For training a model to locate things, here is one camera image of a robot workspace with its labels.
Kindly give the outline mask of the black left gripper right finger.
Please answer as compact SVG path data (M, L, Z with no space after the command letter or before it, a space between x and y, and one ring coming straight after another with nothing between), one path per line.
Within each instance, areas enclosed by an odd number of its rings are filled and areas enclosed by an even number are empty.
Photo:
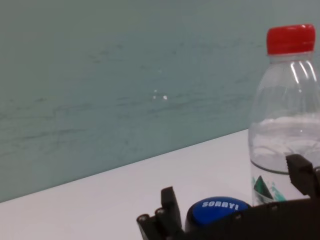
M285 157L291 184L304 196L320 197L320 167L300 154Z

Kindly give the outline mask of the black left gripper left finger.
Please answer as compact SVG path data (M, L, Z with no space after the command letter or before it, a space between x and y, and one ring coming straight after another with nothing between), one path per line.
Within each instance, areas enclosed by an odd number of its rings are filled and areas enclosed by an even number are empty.
M165 233L183 233L181 213L172 186L161 190L159 222Z

